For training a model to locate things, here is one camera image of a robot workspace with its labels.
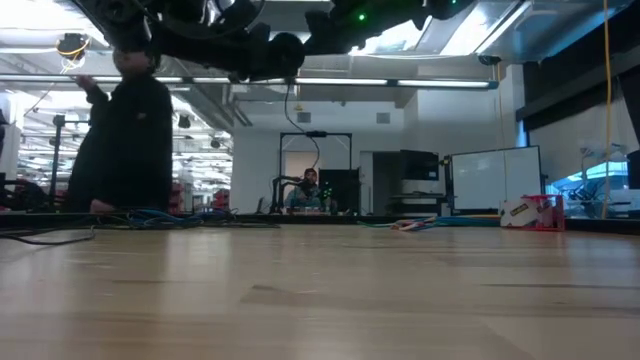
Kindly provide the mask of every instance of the wooden table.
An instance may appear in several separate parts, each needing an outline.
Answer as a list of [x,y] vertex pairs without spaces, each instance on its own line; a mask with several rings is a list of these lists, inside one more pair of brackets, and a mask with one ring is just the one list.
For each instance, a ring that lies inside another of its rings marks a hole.
[[9,359],[638,359],[640,242],[358,226],[0,242]]

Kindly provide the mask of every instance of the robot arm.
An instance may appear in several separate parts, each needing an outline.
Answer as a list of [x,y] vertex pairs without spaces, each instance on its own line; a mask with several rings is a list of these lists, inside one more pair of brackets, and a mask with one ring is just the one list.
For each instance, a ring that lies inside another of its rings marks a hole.
[[311,36],[304,45],[288,33],[269,40],[268,25],[251,26],[266,0],[235,0],[224,9],[229,0],[73,1],[116,47],[151,46],[256,81],[295,77],[305,55],[346,54],[393,26],[411,20],[421,29],[429,16],[448,19],[474,0],[332,0],[331,11],[305,14]]

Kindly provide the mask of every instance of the person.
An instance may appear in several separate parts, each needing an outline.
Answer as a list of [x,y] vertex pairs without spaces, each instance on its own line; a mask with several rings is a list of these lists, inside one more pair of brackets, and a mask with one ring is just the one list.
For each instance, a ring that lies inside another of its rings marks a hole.
[[320,208],[322,202],[319,197],[320,189],[318,188],[317,181],[318,173],[313,168],[306,169],[302,181],[287,195],[285,206],[288,208]]
[[91,128],[69,179],[68,211],[167,210],[173,108],[168,88],[153,77],[159,60],[150,51],[115,50],[113,61],[122,82],[111,100],[91,77],[76,78],[92,104]]

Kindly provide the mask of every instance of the whiteboard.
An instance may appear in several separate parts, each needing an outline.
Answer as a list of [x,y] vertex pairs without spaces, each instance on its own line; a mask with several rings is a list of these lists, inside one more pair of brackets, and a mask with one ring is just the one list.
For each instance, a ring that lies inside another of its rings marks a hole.
[[500,209],[506,200],[541,193],[538,147],[451,156],[454,209]]

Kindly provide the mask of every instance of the black jacket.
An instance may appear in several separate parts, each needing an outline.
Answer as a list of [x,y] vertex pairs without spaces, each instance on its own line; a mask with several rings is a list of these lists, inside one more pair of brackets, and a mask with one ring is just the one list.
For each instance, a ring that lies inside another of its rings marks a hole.
[[151,75],[126,79],[111,93],[87,93],[91,129],[76,157],[67,210],[88,212],[93,199],[117,208],[166,210],[171,193],[171,95]]

